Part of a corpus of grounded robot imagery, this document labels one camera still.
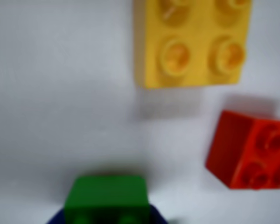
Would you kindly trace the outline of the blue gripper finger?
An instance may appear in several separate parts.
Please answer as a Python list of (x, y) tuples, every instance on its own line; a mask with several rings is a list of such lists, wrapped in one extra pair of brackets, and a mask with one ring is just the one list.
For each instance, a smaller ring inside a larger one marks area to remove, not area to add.
[[(63, 209), (60, 209), (47, 224), (65, 224), (65, 216)], [(150, 205), (149, 224), (169, 224), (164, 216), (158, 211), (154, 205)]]

